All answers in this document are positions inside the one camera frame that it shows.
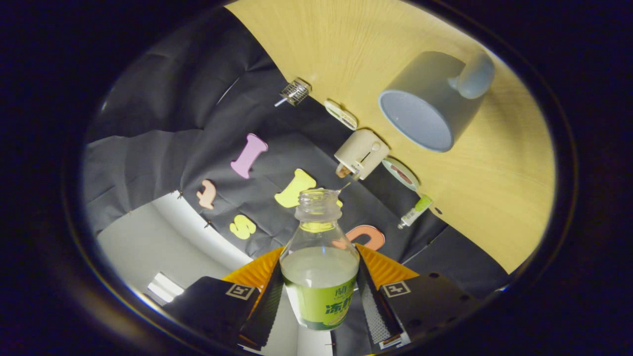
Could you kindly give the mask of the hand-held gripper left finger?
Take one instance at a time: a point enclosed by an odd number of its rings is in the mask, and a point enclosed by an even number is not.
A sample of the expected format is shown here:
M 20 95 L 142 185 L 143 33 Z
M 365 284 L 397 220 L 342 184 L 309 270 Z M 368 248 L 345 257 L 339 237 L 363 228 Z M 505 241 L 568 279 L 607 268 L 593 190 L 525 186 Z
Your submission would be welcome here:
M 183 325 L 228 347 L 267 345 L 282 297 L 277 248 L 222 279 L 204 276 L 163 309 Z

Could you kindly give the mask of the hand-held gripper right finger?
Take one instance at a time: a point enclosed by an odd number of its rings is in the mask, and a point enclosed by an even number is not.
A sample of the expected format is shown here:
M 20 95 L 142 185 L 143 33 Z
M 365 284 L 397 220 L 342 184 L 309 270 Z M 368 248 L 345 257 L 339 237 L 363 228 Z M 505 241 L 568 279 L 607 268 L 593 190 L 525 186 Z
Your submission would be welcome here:
M 356 249 L 358 291 L 374 353 L 433 338 L 478 307 L 474 295 L 441 273 L 417 273 L 363 245 Z

